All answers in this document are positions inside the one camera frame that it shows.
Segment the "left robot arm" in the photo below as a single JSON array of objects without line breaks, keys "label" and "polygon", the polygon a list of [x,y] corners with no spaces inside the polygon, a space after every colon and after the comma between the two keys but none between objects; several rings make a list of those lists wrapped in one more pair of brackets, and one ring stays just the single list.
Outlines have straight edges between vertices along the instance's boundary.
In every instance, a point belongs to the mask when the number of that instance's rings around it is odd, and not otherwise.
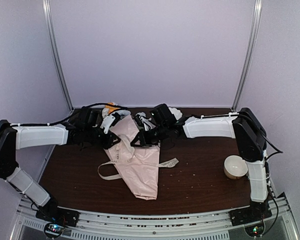
[{"label": "left robot arm", "polygon": [[117,111],[103,117],[100,111],[84,107],[73,116],[54,123],[0,120],[0,179],[42,208],[43,215],[51,222],[59,221],[62,211],[57,207],[57,201],[20,167],[17,153],[27,149],[84,144],[109,149],[120,142],[120,138],[110,130],[120,118]]}]

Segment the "beige printed ribbon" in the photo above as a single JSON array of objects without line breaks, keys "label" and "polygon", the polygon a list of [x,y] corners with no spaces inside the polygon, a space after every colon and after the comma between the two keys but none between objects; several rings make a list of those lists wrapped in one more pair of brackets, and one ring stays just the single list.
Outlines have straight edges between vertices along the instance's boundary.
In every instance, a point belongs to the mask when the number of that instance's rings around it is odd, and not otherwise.
[{"label": "beige printed ribbon", "polygon": [[[173,168],[179,163],[177,158],[159,163],[160,148],[158,146],[132,147],[126,135],[121,134],[120,137],[120,143],[106,151],[109,161],[101,164],[97,169],[98,175],[103,180],[131,179],[142,182],[157,181],[159,168]],[[102,175],[100,169],[105,165],[115,166],[117,174]]]}]

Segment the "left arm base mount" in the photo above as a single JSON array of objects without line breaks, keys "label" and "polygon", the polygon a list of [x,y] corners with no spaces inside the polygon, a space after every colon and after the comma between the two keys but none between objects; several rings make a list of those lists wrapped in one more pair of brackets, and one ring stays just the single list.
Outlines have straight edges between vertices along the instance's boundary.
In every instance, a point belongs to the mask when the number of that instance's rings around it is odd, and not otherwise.
[{"label": "left arm base mount", "polygon": [[49,239],[56,239],[63,235],[69,227],[76,227],[80,213],[75,210],[57,207],[56,211],[48,212],[38,206],[35,217],[46,221],[43,233]]}]

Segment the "pink wrapping paper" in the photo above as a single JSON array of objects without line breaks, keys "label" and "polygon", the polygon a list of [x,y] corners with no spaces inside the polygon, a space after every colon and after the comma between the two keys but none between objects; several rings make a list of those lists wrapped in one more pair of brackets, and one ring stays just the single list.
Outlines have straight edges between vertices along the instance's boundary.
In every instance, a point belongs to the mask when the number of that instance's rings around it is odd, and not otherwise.
[{"label": "pink wrapping paper", "polygon": [[107,149],[109,161],[98,167],[114,165],[117,174],[99,176],[107,181],[123,179],[136,198],[156,200],[158,195],[160,148],[157,146],[138,148],[132,147],[131,141],[139,133],[139,129],[127,115],[110,130],[120,138],[120,142]]}]

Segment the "fake flower bouquet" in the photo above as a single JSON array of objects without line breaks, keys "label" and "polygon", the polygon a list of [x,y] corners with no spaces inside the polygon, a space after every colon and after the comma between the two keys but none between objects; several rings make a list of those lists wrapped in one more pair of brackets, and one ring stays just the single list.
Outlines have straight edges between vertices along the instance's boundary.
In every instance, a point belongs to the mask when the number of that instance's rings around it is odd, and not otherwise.
[{"label": "fake flower bouquet", "polygon": [[131,115],[131,112],[127,109],[123,109],[122,107],[116,107],[115,102],[108,102],[107,105],[101,110],[101,117],[104,120],[109,115],[114,115],[117,113],[119,115],[119,120],[124,119],[128,115]]}]

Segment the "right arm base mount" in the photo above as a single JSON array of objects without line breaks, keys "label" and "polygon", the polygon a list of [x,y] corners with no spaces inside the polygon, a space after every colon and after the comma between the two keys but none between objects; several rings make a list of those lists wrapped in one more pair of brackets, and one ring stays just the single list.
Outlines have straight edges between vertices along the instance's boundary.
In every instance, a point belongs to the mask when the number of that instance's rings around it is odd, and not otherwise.
[{"label": "right arm base mount", "polygon": [[271,216],[271,210],[260,210],[251,206],[229,212],[232,226],[243,226],[245,233],[252,238],[259,238],[264,234],[266,231],[265,219]]}]

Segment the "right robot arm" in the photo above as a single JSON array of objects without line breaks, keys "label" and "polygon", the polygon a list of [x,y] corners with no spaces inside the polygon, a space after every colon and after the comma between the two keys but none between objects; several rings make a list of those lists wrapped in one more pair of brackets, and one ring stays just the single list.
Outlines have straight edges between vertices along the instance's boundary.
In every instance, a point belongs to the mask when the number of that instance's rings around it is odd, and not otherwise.
[{"label": "right robot arm", "polygon": [[267,134],[253,112],[242,108],[239,112],[220,115],[186,116],[177,109],[159,104],[150,110],[148,120],[136,114],[135,120],[141,127],[130,145],[132,147],[157,146],[161,141],[180,136],[188,139],[201,137],[224,137],[236,140],[239,156],[247,165],[250,182],[250,205],[238,210],[249,220],[265,217],[269,211],[268,186],[270,170],[267,156]]}]

